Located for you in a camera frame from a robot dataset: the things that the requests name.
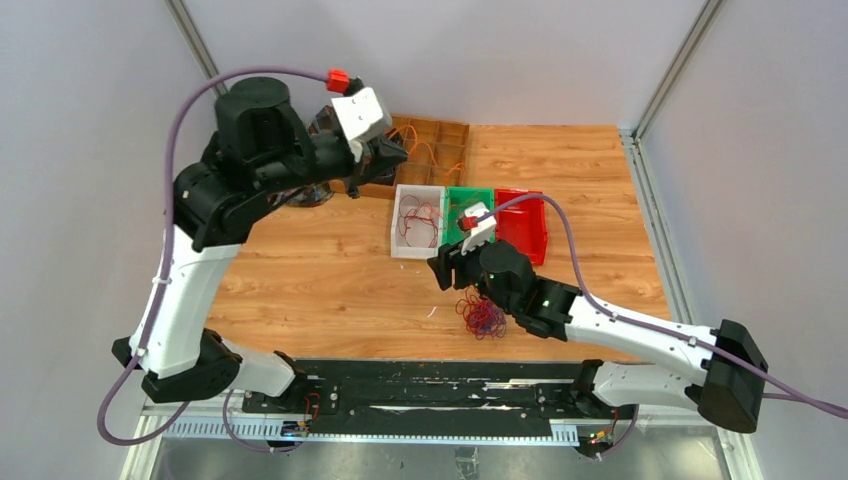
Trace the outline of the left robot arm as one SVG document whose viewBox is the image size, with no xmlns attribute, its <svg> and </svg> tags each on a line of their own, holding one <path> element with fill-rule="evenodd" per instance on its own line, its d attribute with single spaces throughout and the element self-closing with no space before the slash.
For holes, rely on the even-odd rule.
<svg viewBox="0 0 848 480">
<path fill-rule="evenodd" d="M 330 125 L 311 131 L 289 87 L 269 77 L 236 82 L 214 105 L 216 131 L 201 159 L 172 187 L 172 217 L 162 265 L 136 332 L 113 355 L 140 370 L 156 403 L 206 400 L 238 389 L 264 395 L 283 413 L 308 397 L 306 373 L 280 351 L 257 352 L 209 329 L 207 317 L 224 274 L 254 225 L 298 192 L 333 180 L 350 196 L 403 163 L 386 137 L 392 118 L 374 89 L 333 80 Z"/>
</svg>

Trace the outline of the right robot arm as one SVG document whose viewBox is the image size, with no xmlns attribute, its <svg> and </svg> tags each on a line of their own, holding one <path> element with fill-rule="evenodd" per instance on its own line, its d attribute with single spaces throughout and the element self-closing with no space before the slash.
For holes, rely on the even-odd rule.
<svg viewBox="0 0 848 480">
<path fill-rule="evenodd" d="M 571 390 L 580 414 L 669 406 L 694 410 L 726 430 L 756 431 L 768 364 L 744 325 L 728 319 L 717 328 L 670 323 L 598 300 L 536 274 L 530 260 L 505 241 L 467 253 L 458 244 L 443 245 L 427 264 L 441 290 L 474 286 L 531 335 L 638 358 L 636 364 L 584 361 Z"/>
</svg>

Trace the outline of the wooden compartment tray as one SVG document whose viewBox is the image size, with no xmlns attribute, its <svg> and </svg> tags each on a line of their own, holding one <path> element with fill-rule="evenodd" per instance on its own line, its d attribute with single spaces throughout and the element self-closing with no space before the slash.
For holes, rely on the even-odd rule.
<svg viewBox="0 0 848 480">
<path fill-rule="evenodd" d="M 470 125 L 395 114 L 388 138 L 403 146 L 408 160 L 359 189 L 362 197 L 392 199 L 400 184 L 464 186 Z"/>
</svg>

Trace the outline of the white plastic bin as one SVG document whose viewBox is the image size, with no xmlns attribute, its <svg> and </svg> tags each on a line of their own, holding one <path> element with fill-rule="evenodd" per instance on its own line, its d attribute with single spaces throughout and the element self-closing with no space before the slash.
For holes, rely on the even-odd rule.
<svg viewBox="0 0 848 480">
<path fill-rule="evenodd" d="M 392 258 L 426 260 L 436 255 L 443 232 L 444 196 L 441 186 L 396 187 L 389 241 Z"/>
</svg>

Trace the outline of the green plastic bin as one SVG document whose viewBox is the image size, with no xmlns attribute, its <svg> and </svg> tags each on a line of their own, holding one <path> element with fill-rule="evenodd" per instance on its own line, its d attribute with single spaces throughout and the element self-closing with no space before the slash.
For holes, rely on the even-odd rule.
<svg viewBox="0 0 848 480">
<path fill-rule="evenodd" d="M 442 244 L 454 244 L 464 239 L 465 233 L 458 227 L 458 219 L 465 209 L 483 203 L 488 210 L 495 205 L 494 190 L 491 188 L 456 187 L 445 188 L 442 202 Z"/>
</svg>

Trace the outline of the red plastic bin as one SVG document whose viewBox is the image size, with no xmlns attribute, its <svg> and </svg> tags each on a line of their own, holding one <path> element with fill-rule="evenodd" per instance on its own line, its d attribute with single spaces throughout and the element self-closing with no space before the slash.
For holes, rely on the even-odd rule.
<svg viewBox="0 0 848 480">
<path fill-rule="evenodd" d="M 548 229 L 544 208 L 543 200 L 529 199 L 496 215 L 495 239 L 510 243 L 534 266 L 542 266 L 547 254 Z"/>
</svg>

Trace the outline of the plaid cloth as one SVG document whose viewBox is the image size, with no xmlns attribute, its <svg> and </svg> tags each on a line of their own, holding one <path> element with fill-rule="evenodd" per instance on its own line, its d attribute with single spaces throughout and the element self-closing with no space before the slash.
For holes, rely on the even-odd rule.
<svg viewBox="0 0 848 480">
<path fill-rule="evenodd" d="M 336 115 L 330 105 L 325 105 L 309 122 L 307 130 L 311 135 L 330 131 L 335 125 Z M 293 208 L 314 208 L 323 205 L 334 196 L 328 182 L 314 184 L 286 191 L 282 204 Z"/>
</svg>

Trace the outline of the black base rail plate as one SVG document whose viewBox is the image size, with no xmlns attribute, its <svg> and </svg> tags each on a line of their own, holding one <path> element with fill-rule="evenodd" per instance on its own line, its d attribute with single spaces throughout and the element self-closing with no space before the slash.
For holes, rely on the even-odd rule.
<svg viewBox="0 0 848 480">
<path fill-rule="evenodd" d="M 529 438 L 552 421 L 625 424 L 633 407 L 594 406 L 572 393 L 574 362 L 301 360 L 308 385 L 286 409 L 251 393 L 239 413 L 309 420 L 314 434 Z"/>
</svg>

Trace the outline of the left aluminium frame post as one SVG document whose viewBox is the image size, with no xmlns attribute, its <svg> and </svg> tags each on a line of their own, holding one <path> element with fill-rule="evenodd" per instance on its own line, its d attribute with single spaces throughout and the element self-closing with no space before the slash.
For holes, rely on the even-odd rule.
<svg viewBox="0 0 848 480">
<path fill-rule="evenodd" d="M 165 0 L 164 4 L 204 77 L 211 79 L 218 76 L 220 74 L 219 69 L 187 3 L 184 0 Z"/>
</svg>

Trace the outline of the aluminium frame post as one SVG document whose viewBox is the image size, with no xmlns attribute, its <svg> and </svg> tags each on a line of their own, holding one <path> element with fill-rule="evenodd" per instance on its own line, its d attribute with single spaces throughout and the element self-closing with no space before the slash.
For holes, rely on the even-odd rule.
<svg viewBox="0 0 848 480">
<path fill-rule="evenodd" d="M 724 0 L 707 0 L 701 5 L 692 25 L 687 30 L 680 46 L 676 50 L 659 84 L 639 117 L 637 124 L 632 129 L 631 137 L 634 142 L 641 141 L 652 128 L 660 110 L 674 90 L 680 76 L 690 63 L 724 4 Z"/>
<path fill-rule="evenodd" d="M 165 0 L 164 4 L 204 77 L 211 79 L 218 76 L 220 74 L 219 69 L 187 3 L 184 0 Z"/>
</svg>

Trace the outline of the right aluminium frame post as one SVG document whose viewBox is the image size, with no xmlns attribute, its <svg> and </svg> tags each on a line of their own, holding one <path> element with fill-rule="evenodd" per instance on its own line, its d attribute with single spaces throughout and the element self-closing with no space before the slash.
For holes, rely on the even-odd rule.
<svg viewBox="0 0 848 480">
<path fill-rule="evenodd" d="M 659 84 L 639 117 L 637 124 L 632 129 L 631 137 L 634 142 L 641 141 L 652 128 L 660 110 L 674 90 L 680 76 L 690 63 L 724 4 L 724 0 L 707 0 L 701 5 L 692 25 L 687 30 L 680 46 L 676 50 Z"/>
</svg>

